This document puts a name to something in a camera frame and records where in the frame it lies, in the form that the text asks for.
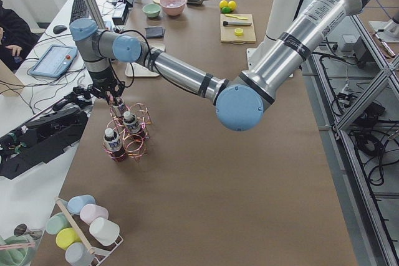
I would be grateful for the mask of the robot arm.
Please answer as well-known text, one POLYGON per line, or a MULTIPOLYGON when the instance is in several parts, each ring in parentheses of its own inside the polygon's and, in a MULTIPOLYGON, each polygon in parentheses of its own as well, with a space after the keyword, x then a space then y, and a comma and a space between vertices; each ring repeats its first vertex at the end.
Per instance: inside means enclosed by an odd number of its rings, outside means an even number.
POLYGON ((255 66, 234 80, 222 80, 137 38, 98 27, 81 18, 69 26, 86 63, 96 97, 118 97, 111 60, 136 62, 169 82, 211 100, 219 121, 230 130, 255 127, 274 103, 277 89, 347 16, 358 14, 370 0, 313 0, 284 30, 255 66))

